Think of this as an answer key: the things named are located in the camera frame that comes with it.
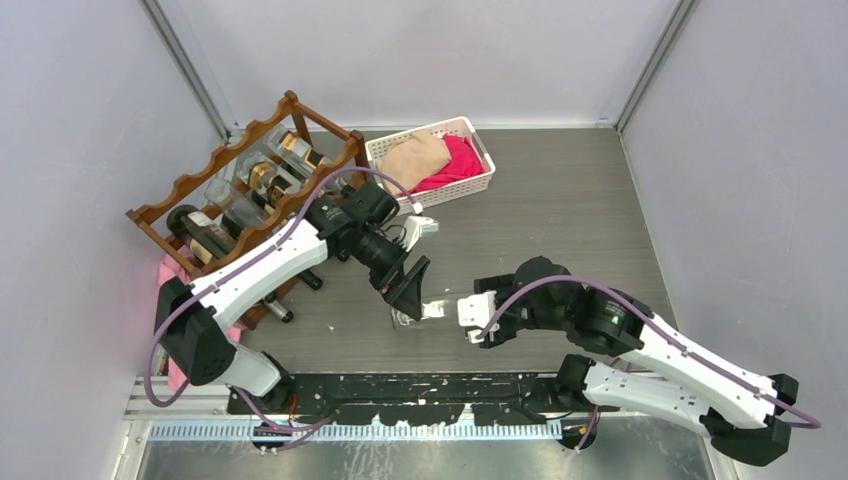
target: white wall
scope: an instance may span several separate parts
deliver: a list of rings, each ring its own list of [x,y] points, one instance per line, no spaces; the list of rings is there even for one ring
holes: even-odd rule
[[[288,89],[342,125],[612,125],[677,0],[162,3],[242,125]]]
[[[684,333],[801,382],[754,479],[845,478],[848,4],[701,2],[625,132]]]
[[[124,212],[202,168],[215,132],[134,1],[0,15],[0,476],[101,478],[161,258]]]

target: wood grain floor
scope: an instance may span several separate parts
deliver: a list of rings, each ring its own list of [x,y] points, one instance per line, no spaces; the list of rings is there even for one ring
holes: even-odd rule
[[[483,276],[513,272],[545,255],[572,273],[619,288],[674,324],[656,257],[618,138],[609,129],[483,130],[497,172],[485,192],[428,208],[441,224],[420,255],[432,264],[425,297],[467,291]],[[367,132],[377,138],[383,132]],[[314,135],[326,154],[338,149]],[[286,297],[296,315],[282,324],[265,318],[246,344],[264,350],[292,372],[556,370],[578,353],[564,334],[519,333],[500,347],[469,344],[454,325],[393,330],[389,308],[351,259],[314,269],[319,292],[299,284]]]

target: basket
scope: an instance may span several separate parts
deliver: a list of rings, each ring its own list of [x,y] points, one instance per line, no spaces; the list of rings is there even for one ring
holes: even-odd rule
[[[423,127],[406,130],[394,135],[365,142],[365,151],[368,154],[368,163],[371,165],[371,168],[377,168],[377,161],[386,155],[389,147],[391,147],[396,140],[410,137],[413,132],[417,132],[419,130],[429,130],[431,135],[439,138],[446,134],[471,138],[471,145],[477,153],[477,158],[480,160],[480,164],[483,165],[483,173],[480,175],[459,180],[435,190],[413,194],[413,198],[420,202],[421,205],[425,208],[432,207],[433,205],[438,205],[449,200],[471,195],[472,193],[482,192],[489,186],[489,180],[491,180],[492,174],[495,173],[495,164],[492,163],[492,157],[489,156],[489,152],[486,151],[486,148],[483,146],[483,142],[480,141],[480,137],[477,136],[477,132],[466,117],[451,118],[450,120],[445,120],[443,122],[425,125]],[[383,186],[381,179],[377,178],[377,181],[380,186]],[[412,205],[409,203],[409,199],[402,193],[397,197],[397,201],[400,206],[398,215],[404,215],[412,211]]]

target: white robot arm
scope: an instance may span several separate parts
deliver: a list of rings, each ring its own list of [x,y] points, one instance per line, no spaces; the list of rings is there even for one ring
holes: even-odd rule
[[[618,357],[664,379],[632,375],[588,357],[568,355],[557,375],[556,393],[563,403],[647,413],[710,438],[718,450],[751,465],[765,465],[788,449],[790,424],[777,418],[783,409],[768,400],[794,404],[799,387],[795,379],[785,374],[759,375],[733,365],[621,292],[616,293],[653,320],[651,328],[610,296],[573,282],[551,283],[528,292],[480,335],[519,288],[555,275],[568,275],[568,271],[536,257],[514,275],[476,280],[477,293],[457,305],[459,324],[468,340],[492,348],[515,338],[521,329],[564,331],[569,341],[588,352]],[[754,391],[734,378],[744,379]]]
[[[421,318],[421,281],[430,261],[421,257],[408,272],[404,261],[418,239],[438,231],[438,223],[411,216],[403,237],[389,240],[380,227],[396,208],[397,202],[373,183],[345,191],[339,204],[320,197],[303,221],[288,224],[226,267],[188,286],[178,279],[165,283],[157,329],[188,298],[201,298],[170,325],[162,345],[190,384],[240,387],[263,409],[274,410],[289,396],[287,372],[270,356],[230,341],[223,332],[277,286],[338,251],[370,269],[370,283],[387,303]]]

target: pink cloth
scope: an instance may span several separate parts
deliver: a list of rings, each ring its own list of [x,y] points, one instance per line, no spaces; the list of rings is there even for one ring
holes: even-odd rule
[[[412,190],[412,193],[435,190],[449,183],[465,180],[466,178],[484,173],[483,165],[480,164],[480,159],[471,145],[470,138],[445,135],[442,137],[442,140],[445,141],[448,151],[451,153],[450,162],[445,165],[445,168],[439,170],[439,173],[422,180]]]
[[[180,248],[179,251],[180,254],[186,258],[191,256],[191,252],[186,247]],[[188,272],[186,272],[176,260],[171,258],[170,255],[165,255],[165,258],[159,264],[159,285],[161,286],[163,283],[174,277],[178,277],[180,281],[186,285],[191,282],[191,277],[188,276]],[[241,332],[244,328],[244,325],[241,323],[236,323],[234,326],[228,328],[227,331],[224,332],[224,335],[226,335],[230,340],[238,343],[241,341]],[[168,357],[168,388],[176,390],[180,388],[180,385],[182,385],[185,381],[185,374],[174,362],[174,359]]]

